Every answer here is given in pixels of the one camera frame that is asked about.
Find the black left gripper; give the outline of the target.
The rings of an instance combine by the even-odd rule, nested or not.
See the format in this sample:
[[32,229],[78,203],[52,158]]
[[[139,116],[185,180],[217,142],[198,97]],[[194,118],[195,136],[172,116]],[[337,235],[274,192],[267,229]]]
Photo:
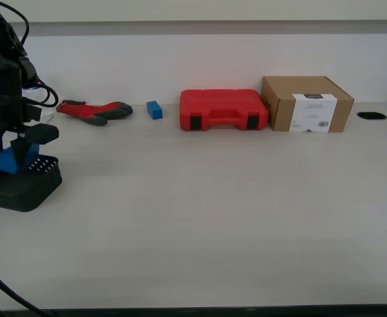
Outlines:
[[3,150],[4,133],[17,133],[18,137],[11,141],[11,148],[18,166],[24,164],[33,144],[45,145],[59,137],[59,130],[53,125],[24,124],[31,120],[40,121],[42,109],[38,106],[39,102],[27,97],[0,95],[0,152]]

